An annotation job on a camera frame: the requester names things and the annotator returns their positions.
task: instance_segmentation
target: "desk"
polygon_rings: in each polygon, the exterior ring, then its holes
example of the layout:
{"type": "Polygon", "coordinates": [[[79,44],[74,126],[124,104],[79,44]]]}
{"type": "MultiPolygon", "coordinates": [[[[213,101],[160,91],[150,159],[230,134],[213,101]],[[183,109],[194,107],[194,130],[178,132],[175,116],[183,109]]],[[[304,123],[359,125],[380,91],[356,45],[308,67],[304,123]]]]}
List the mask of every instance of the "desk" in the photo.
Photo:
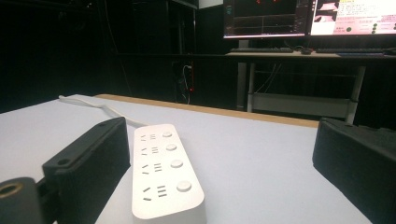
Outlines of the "desk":
{"type": "MultiPolygon", "coordinates": [[[[293,53],[241,53],[232,52],[227,54],[230,57],[247,57],[253,59],[249,64],[249,83],[247,92],[247,112],[253,109],[274,110],[278,112],[301,113],[317,116],[329,116],[345,118],[346,122],[353,123],[355,113],[358,107],[361,84],[364,79],[366,65],[378,63],[380,60],[387,63],[389,60],[396,62],[394,56],[339,56],[337,54],[317,54],[313,52],[310,55],[302,55],[300,52],[293,53]],[[257,93],[254,91],[255,65],[258,60],[265,63],[345,63],[347,65],[356,65],[357,73],[352,93],[349,99],[329,99],[318,97],[290,96],[268,93],[257,93]]],[[[245,107],[245,80],[246,67],[240,65],[238,73],[238,102],[237,107],[245,107]]]]}
{"type": "MultiPolygon", "coordinates": [[[[174,124],[205,192],[207,223],[370,223],[314,169],[315,121],[243,118],[247,113],[229,116],[111,95],[77,97],[142,122],[174,124]]],[[[41,164],[106,119],[100,109],[58,100],[1,114],[0,182],[20,176],[38,181],[41,164]]],[[[133,150],[134,127],[127,130],[133,150]]],[[[129,169],[97,223],[133,223],[132,181],[129,169]]]]}

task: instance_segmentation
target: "keyboard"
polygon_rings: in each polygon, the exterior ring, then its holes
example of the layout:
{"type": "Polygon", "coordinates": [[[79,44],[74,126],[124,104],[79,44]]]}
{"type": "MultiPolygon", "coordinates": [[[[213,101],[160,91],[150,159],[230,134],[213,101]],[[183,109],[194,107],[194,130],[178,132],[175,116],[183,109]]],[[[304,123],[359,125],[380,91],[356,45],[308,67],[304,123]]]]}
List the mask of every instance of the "keyboard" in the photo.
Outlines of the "keyboard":
{"type": "Polygon", "coordinates": [[[279,48],[279,49],[244,48],[244,49],[231,49],[231,52],[239,52],[239,53],[293,53],[293,49],[291,49],[291,48],[279,48]]]}
{"type": "Polygon", "coordinates": [[[316,49],[316,53],[383,53],[383,49],[316,49]]]}

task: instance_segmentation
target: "round white button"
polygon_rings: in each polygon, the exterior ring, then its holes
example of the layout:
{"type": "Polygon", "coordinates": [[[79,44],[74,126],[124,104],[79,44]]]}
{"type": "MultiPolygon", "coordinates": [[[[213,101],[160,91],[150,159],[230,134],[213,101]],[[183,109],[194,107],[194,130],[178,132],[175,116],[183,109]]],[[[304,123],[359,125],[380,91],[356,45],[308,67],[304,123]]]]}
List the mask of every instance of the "round white button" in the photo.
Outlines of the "round white button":
{"type": "Polygon", "coordinates": [[[177,146],[175,145],[175,144],[169,144],[167,147],[166,147],[166,150],[168,150],[168,151],[173,151],[173,150],[175,150],[177,148],[177,146]]]}
{"type": "Polygon", "coordinates": [[[191,183],[187,180],[180,181],[177,184],[177,190],[180,192],[187,192],[191,189],[191,183]]]}
{"type": "Polygon", "coordinates": [[[179,168],[179,167],[181,167],[183,165],[183,161],[180,161],[180,160],[175,160],[175,161],[172,161],[171,162],[171,166],[173,167],[173,168],[179,168]]]}
{"type": "Polygon", "coordinates": [[[172,136],[171,132],[164,132],[163,133],[163,137],[170,137],[170,136],[172,136]]]}

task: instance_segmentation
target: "monitor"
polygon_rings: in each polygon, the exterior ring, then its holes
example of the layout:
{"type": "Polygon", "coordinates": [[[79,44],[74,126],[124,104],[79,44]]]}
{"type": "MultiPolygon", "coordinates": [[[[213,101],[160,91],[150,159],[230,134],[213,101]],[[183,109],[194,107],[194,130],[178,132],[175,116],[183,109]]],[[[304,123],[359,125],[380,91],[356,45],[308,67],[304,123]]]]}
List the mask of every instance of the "monitor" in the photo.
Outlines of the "monitor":
{"type": "Polygon", "coordinates": [[[395,0],[312,0],[308,35],[396,34],[395,0]]]}
{"type": "Polygon", "coordinates": [[[224,38],[304,36],[311,0],[224,0],[224,38]]]}

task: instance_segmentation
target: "power outlet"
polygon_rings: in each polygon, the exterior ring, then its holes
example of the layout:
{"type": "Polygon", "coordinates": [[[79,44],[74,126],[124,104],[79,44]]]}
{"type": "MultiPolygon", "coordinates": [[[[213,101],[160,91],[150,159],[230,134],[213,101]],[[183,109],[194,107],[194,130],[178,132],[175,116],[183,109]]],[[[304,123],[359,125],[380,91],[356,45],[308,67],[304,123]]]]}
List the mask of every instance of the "power outlet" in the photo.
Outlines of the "power outlet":
{"type": "Polygon", "coordinates": [[[175,127],[134,131],[132,213],[135,224],[204,224],[205,195],[175,127]]]}

